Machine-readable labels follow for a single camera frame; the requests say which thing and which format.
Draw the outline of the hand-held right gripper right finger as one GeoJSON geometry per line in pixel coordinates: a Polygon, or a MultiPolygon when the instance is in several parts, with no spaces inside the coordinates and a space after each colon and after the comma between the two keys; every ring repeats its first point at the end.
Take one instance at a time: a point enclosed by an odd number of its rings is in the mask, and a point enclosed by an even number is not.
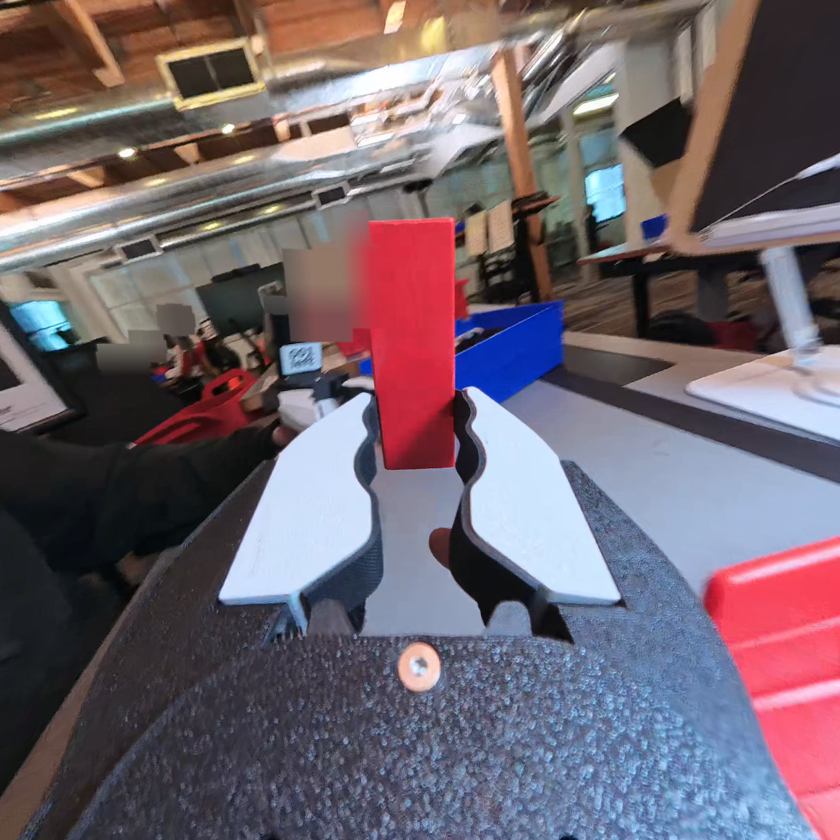
{"type": "Polygon", "coordinates": [[[477,387],[454,402],[463,483],[449,535],[449,569],[486,630],[504,603],[525,634],[573,641],[562,606],[622,600],[560,458],[528,425],[477,387]]]}

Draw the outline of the silver air duct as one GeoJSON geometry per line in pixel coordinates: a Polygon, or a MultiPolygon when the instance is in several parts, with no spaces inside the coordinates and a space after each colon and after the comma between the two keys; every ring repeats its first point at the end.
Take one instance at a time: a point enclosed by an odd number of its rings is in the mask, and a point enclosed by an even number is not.
{"type": "Polygon", "coordinates": [[[3,274],[216,219],[269,200],[366,178],[432,180],[428,136],[358,147],[340,131],[231,154],[190,169],[56,199],[2,214],[3,274]]]}

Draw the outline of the whiteboard easel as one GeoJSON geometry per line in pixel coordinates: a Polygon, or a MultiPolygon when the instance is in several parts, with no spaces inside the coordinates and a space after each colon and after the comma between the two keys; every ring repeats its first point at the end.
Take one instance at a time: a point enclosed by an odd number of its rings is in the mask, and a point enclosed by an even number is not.
{"type": "Polygon", "coordinates": [[[475,269],[465,297],[486,305],[544,302],[532,249],[544,244],[542,212],[560,201],[540,191],[490,209],[475,203],[455,225],[455,246],[475,269]]]}

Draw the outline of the blue plastic bin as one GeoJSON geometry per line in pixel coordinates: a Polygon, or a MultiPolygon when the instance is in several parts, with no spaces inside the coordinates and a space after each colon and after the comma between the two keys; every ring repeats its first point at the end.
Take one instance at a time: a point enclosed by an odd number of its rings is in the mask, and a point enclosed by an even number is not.
{"type": "MultiPolygon", "coordinates": [[[[457,385],[472,387],[502,403],[561,364],[563,319],[559,302],[485,312],[478,319],[481,328],[497,332],[464,352],[455,350],[455,392],[457,385]]],[[[360,332],[368,340],[365,348],[371,355],[366,305],[364,314],[353,316],[353,332],[360,332]]]]}

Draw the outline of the red fabric tote bag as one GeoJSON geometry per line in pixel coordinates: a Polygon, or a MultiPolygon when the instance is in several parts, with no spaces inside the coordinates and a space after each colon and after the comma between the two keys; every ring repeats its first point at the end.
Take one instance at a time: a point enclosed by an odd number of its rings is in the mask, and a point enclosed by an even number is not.
{"type": "Polygon", "coordinates": [[[133,446],[193,443],[245,428],[257,415],[243,408],[241,397],[257,382],[256,375],[241,369],[219,375],[204,386],[198,402],[163,421],[133,446]]]}

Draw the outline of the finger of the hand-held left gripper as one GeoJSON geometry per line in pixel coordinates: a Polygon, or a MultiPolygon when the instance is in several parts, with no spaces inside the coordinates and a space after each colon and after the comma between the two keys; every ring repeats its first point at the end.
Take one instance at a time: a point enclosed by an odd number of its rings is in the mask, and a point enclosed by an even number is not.
{"type": "Polygon", "coordinates": [[[280,421],[301,432],[327,414],[360,394],[375,393],[372,375],[356,375],[342,380],[330,380],[329,394],[326,385],[282,391],[277,394],[277,414],[280,421]]]}

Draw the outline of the person's left forearm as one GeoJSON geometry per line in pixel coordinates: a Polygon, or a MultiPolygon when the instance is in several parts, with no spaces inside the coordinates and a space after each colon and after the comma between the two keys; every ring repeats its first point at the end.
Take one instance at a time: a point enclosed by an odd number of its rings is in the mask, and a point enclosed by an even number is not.
{"type": "Polygon", "coordinates": [[[187,444],[85,446],[1,433],[1,508],[56,572],[178,544],[277,451],[246,427],[187,444]]]}

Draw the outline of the red plastic bin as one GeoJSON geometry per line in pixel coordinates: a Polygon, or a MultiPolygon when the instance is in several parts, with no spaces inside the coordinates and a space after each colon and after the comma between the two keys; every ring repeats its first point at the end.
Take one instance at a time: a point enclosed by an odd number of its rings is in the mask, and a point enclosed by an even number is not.
{"type": "Polygon", "coordinates": [[[703,597],[784,781],[838,839],[839,538],[718,570],[703,597]]]}

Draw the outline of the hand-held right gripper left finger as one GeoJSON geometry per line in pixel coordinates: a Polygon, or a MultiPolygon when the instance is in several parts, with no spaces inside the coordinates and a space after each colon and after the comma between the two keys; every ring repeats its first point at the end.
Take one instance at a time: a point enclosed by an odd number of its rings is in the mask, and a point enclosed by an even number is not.
{"type": "Polygon", "coordinates": [[[362,613],[384,573],[372,484],[375,398],[362,393],[299,433],[278,455],[218,593],[226,606],[322,601],[362,613]]]}

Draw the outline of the black board on stand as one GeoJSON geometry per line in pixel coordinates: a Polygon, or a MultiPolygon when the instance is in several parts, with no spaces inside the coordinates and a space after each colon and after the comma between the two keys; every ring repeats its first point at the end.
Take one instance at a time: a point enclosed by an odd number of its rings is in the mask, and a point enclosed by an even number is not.
{"type": "Polygon", "coordinates": [[[787,350],[693,381],[686,391],[838,443],[838,347],[824,346],[819,336],[795,249],[838,245],[839,198],[835,204],[765,213],[691,231],[759,2],[733,2],[718,31],[716,58],[695,99],[666,240],[685,255],[756,252],[787,350]]]}

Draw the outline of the wooden office desk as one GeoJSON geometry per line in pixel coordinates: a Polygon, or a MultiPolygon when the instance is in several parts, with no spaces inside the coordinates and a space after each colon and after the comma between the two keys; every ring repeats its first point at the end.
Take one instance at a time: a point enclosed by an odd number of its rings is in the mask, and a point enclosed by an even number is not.
{"type": "Polygon", "coordinates": [[[760,269],[756,252],[684,255],[669,248],[661,239],[641,246],[623,243],[593,255],[584,255],[578,258],[576,264],[579,267],[595,266],[607,278],[627,277],[631,280],[635,329],[639,339],[648,336],[651,319],[648,282],[651,278],[683,271],[697,274],[711,272],[725,277],[734,272],[751,273],[760,269]]]}

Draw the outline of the fiducial marker sign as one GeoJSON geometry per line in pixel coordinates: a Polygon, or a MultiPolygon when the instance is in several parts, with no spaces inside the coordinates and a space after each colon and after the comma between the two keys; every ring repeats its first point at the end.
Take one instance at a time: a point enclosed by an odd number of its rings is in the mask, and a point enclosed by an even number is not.
{"type": "Polygon", "coordinates": [[[1,428],[46,434],[86,415],[54,367],[1,303],[1,428]]]}

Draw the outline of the large black screen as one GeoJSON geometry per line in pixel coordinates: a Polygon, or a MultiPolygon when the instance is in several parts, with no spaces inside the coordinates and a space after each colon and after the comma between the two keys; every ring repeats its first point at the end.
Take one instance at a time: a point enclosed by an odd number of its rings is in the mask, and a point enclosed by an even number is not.
{"type": "Polygon", "coordinates": [[[220,339],[261,331],[264,309],[259,299],[259,289],[272,282],[285,282],[281,262],[269,266],[257,264],[231,269],[213,276],[211,281],[197,287],[196,294],[220,339]]]}

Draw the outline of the red rectangular block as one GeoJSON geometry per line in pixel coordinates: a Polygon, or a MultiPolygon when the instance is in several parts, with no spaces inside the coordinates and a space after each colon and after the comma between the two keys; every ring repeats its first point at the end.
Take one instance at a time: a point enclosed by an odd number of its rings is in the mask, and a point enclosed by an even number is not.
{"type": "Polygon", "coordinates": [[[455,222],[369,224],[364,294],[384,465],[455,465],[455,222]]]}

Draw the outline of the ceiling air vent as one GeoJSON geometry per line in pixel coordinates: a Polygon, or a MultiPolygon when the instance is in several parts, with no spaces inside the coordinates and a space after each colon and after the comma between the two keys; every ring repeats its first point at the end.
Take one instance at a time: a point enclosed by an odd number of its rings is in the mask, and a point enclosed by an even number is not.
{"type": "Polygon", "coordinates": [[[177,111],[212,107],[266,90],[250,38],[170,50],[154,59],[177,111]]]}

